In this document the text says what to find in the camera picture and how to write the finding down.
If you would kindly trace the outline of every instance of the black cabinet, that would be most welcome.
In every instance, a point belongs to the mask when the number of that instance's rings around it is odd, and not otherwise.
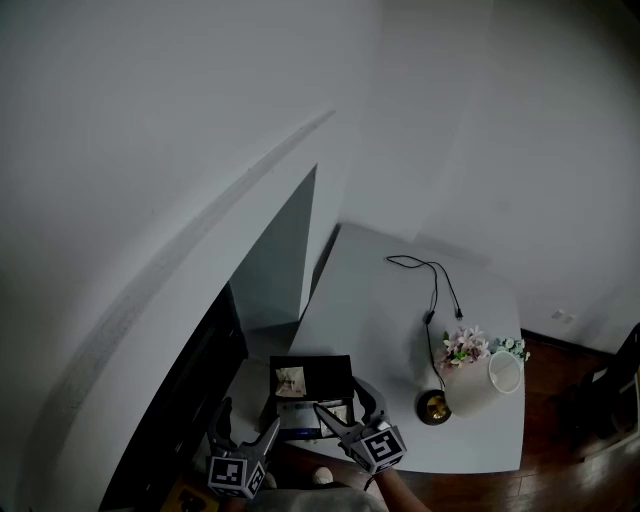
[[[101,510],[159,510],[248,356],[231,288],[218,295],[158,389],[118,464]]]

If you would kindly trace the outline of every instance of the white table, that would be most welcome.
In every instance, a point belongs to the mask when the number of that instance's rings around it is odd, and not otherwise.
[[[447,269],[464,313],[463,323],[481,327],[487,339],[520,338],[516,301],[509,284],[487,271],[419,246],[344,225],[305,312],[290,355],[349,354],[353,374],[387,401],[408,453],[399,469],[429,473],[486,473],[520,467],[524,429],[524,383],[467,419],[452,416],[430,427],[418,419],[415,401],[438,387],[430,366],[421,319],[429,306],[433,272],[408,270],[384,261],[409,254]],[[431,323],[439,346],[457,320],[444,275]],[[356,417],[362,409],[359,404]],[[294,441],[313,452],[346,459],[335,439]]]

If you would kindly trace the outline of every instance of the baseboard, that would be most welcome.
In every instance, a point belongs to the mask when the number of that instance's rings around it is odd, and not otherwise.
[[[527,329],[520,329],[520,332],[522,333],[523,338],[539,341],[541,343],[547,343],[549,345],[554,345],[558,348],[563,348],[565,350],[578,351],[584,354],[591,354],[597,357],[604,357],[604,358],[613,357],[613,354],[609,354],[608,352],[602,352],[594,348],[584,347],[576,343],[569,343],[568,341],[563,341],[563,340],[559,340],[558,338],[552,338],[551,336],[546,336],[544,334],[539,334],[537,332],[528,331]]]

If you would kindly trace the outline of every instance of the white wall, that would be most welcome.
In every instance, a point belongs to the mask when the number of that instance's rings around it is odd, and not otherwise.
[[[621,283],[582,315],[571,329],[571,339],[596,350],[622,346],[640,322],[640,275]]]
[[[587,324],[637,272],[640,67],[579,1],[387,7],[343,217],[506,276],[524,328],[587,343],[550,315]]]
[[[245,339],[251,330],[297,323],[307,304],[301,295],[315,181],[314,169],[229,280]]]
[[[47,394],[125,285],[250,163],[334,108],[298,157],[306,172],[319,163],[315,261],[381,12],[365,0],[3,3],[0,506],[11,510]]]
[[[267,153],[127,284],[38,416],[18,510],[98,508],[184,340],[304,180],[309,162],[321,159],[332,128],[326,121],[322,115],[306,123]]]

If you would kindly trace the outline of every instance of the black cable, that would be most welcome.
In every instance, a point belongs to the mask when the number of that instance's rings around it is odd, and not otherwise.
[[[438,263],[437,261],[429,261],[427,262],[427,264],[433,264],[433,265],[438,265],[442,271],[444,272],[444,277],[447,278],[447,283],[449,283],[449,291],[451,292],[451,295],[453,295],[453,301],[456,307],[456,318],[458,320],[462,320],[462,310],[460,309],[460,303],[458,302],[458,297],[456,296],[456,292],[453,289],[453,285],[451,284],[451,279],[449,279],[449,274],[447,274],[447,269],[444,268],[440,263]]]
[[[367,483],[364,484],[364,491],[366,492],[367,489],[369,488],[369,486],[371,485],[371,482],[373,482],[373,477],[369,478],[369,480],[367,480]]]
[[[427,340],[429,341],[429,355],[431,356],[431,367],[433,368],[433,371],[436,372],[436,375],[438,376],[438,380],[440,381],[440,391],[444,391],[444,380],[442,380],[442,377],[440,376],[440,372],[438,372],[438,369],[436,368],[436,363],[433,360],[433,349],[431,348],[431,335],[429,334],[429,324],[425,322],[424,327],[427,330]]]
[[[398,258],[406,258],[409,260],[413,260],[415,261],[417,264],[416,265],[407,265],[405,263],[402,263],[401,261],[398,261]],[[401,267],[404,268],[408,268],[408,269],[414,269],[414,268],[420,268],[420,267],[424,267],[424,266],[428,266],[431,268],[431,270],[433,270],[434,274],[435,274],[435,288],[436,288],[436,303],[437,303],[437,289],[438,289],[438,273],[436,272],[436,269],[433,267],[433,265],[438,265],[442,271],[444,272],[444,276],[447,279],[447,284],[449,285],[449,291],[451,292],[452,295],[452,301],[453,301],[453,308],[454,308],[454,314],[456,316],[456,319],[458,320],[462,320],[463,315],[462,315],[462,310],[460,309],[460,303],[458,302],[458,296],[456,295],[455,290],[453,289],[453,285],[451,284],[451,279],[449,279],[449,274],[447,273],[447,270],[437,261],[424,261],[421,260],[420,258],[416,258],[414,256],[409,256],[408,254],[397,254],[394,256],[387,256],[385,258],[389,263],[394,263],[395,265],[400,265]]]
[[[407,265],[405,263],[402,263],[401,261],[398,261],[398,258],[407,258],[409,260],[415,261],[417,264]],[[427,331],[427,340],[429,342],[429,355],[431,356],[431,366],[433,368],[433,371],[438,377],[440,390],[444,391],[444,387],[445,387],[444,380],[440,376],[440,372],[438,372],[438,369],[436,368],[435,360],[433,359],[433,348],[431,347],[431,334],[429,333],[429,324],[431,323],[431,319],[433,318],[433,315],[436,312],[436,305],[438,304],[438,272],[433,265],[438,265],[438,267],[440,267],[444,272],[444,275],[447,278],[447,284],[449,285],[449,292],[451,293],[451,300],[453,302],[454,314],[458,320],[462,320],[462,310],[460,309],[460,303],[458,302],[458,297],[456,296],[456,292],[454,291],[453,285],[451,284],[451,279],[449,279],[449,274],[447,273],[447,270],[437,261],[423,261],[419,258],[415,258],[414,256],[409,256],[408,254],[398,254],[395,256],[387,256],[385,259],[389,263],[394,263],[395,265],[400,265],[401,267],[408,268],[408,269],[427,266],[431,268],[431,270],[433,270],[434,290],[433,290],[433,293],[431,294],[431,307],[429,308],[429,311],[427,311],[427,314],[424,317],[424,325]]]

